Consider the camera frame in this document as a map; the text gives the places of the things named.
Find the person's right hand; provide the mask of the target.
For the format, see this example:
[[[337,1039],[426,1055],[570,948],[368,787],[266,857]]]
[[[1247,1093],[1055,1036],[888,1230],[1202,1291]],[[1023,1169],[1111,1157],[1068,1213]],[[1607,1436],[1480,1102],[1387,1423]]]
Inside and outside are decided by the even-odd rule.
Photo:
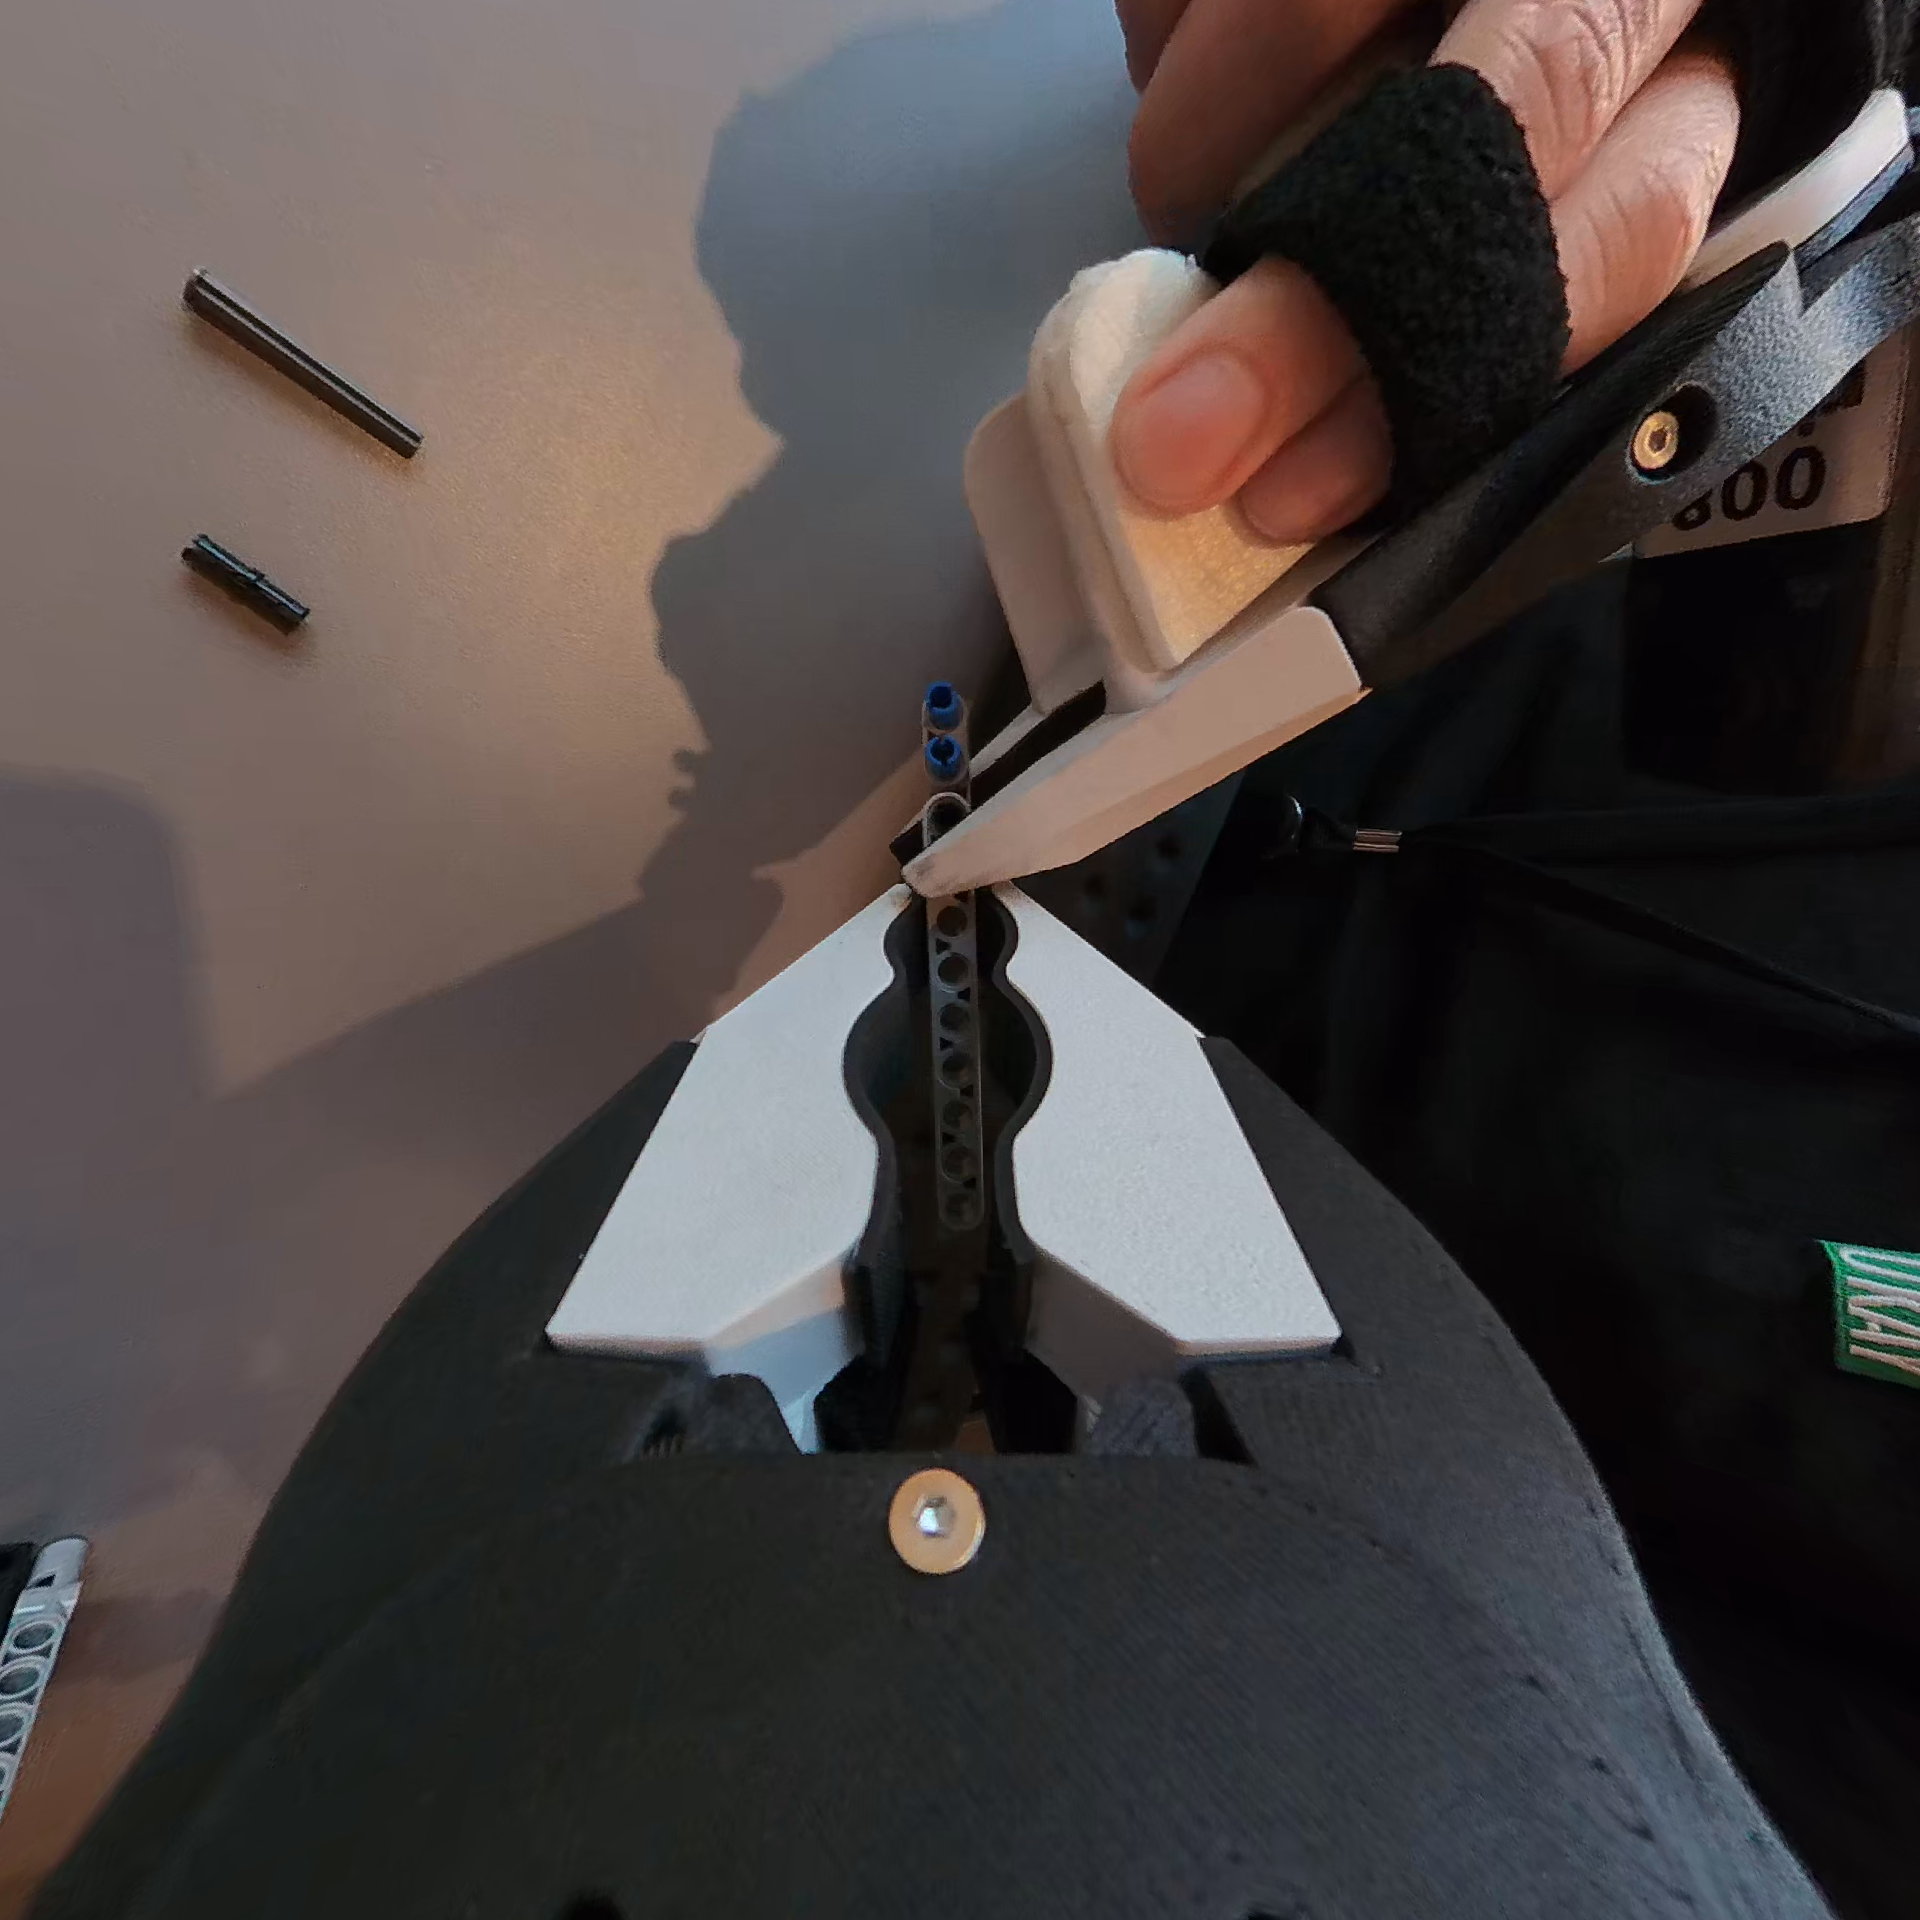
[[[1131,188],[1168,244],[1199,237],[1407,5],[1117,5],[1138,94]],[[1434,51],[1517,121],[1569,293],[1564,370],[1591,364],[1688,275],[1737,155],[1730,58],[1691,3],[1450,5]],[[1375,510],[1395,451],[1375,370],[1317,277],[1269,255],[1141,364],[1108,433],[1141,510],[1235,505],[1311,545]]]

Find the grey L-beam with blue pins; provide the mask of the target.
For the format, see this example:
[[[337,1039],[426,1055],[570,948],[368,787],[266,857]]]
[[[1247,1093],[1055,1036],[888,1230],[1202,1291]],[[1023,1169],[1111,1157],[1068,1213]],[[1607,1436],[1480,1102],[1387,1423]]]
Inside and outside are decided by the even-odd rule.
[[[969,814],[969,703],[959,685],[938,679],[922,702],[922,759],[929,777],[927,838],[943,836]]]

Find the person's black clothing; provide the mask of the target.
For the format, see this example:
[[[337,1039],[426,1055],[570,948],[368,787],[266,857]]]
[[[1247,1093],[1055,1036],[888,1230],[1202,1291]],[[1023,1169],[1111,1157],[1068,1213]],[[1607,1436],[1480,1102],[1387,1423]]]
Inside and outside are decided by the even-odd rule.
[[[1851,781],[1881,529],[1609,566],[1247,774],[1164,986],[1451,1251],[1736,1762],[1916,1916],[1916,761]]]

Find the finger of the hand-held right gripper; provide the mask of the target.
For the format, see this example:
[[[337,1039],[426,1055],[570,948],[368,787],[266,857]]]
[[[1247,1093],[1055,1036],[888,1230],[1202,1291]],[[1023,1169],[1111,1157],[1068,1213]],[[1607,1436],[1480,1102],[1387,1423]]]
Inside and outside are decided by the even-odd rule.
[[[1153,707],[1107,714],[904,863],[922,897],[1071,866],[1317,730],[1364,695],[1333,618],[1292,609],[1194,660]]]

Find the short black connector pin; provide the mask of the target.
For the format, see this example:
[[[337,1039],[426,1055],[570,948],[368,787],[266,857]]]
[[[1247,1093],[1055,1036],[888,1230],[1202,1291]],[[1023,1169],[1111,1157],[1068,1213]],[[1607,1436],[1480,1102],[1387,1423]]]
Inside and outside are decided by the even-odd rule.
[[[208,535],[194,535],[180,548],[180,563],[279,633],[299,633],[312,618],[308,603]]]

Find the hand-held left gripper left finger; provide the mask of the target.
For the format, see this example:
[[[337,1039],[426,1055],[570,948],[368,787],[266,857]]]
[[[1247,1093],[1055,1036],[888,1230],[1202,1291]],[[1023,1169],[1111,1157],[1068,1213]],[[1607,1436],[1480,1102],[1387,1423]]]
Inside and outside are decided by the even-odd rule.
[[[570,1354],[754,1375],[803,1452],[815,1402],[863,1354],[849,1267],[869,1230],[874,1124],[927,1124],[924,964],[904,884],[699,1036],[547,1337]]]

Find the long grey holed beam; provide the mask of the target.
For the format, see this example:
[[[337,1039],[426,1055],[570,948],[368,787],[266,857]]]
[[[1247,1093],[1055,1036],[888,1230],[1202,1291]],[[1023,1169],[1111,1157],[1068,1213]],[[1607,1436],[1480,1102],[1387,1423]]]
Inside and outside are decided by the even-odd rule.
[[[988,1209],[976,934],[973,891],[927,899],[935,1226],[948,1239],[976,1231]]]

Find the grey orange toy robot model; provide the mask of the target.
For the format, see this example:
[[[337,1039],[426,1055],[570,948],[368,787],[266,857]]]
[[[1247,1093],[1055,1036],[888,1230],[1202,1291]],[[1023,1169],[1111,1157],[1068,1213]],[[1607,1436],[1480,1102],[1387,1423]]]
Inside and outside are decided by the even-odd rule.
[[[81,1601],[90,1543],[2,1548],[2,1807]]]

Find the grey desk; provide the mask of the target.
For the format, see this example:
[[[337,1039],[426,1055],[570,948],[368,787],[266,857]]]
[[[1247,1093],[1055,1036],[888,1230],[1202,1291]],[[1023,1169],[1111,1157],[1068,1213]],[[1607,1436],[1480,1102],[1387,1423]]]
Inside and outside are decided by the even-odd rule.
[[[879,891],[1131,111],[1111,5],[5,5],[5,1916],[397,1299]]]

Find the thin dark axle rod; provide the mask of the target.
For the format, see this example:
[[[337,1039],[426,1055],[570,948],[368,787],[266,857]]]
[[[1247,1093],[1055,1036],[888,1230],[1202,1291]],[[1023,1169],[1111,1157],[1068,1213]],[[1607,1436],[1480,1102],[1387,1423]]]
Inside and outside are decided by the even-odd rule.
[[[233,345],[289,378],[303,393],[320,399],[329,412],[349,420],[379,445],[415,459],[424,434],[394,409],[349,382],[312,349],[292,341],[281,327],[255,310],[250,301],[202,269],[187,275],[184,303]]]

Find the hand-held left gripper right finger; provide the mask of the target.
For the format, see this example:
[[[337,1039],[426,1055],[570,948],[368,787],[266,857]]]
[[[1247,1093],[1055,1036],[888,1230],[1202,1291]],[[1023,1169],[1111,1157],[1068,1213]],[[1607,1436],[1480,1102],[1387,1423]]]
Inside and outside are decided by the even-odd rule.
[[[1025,1346],[1073,1393],[1071,1444],[1138,1379],[1321,1357],[1339,1324],[1205,1054],[1153,989],[1034,902],[1008,995],[1041,1022],[1013,1199],[1036,1255]]]

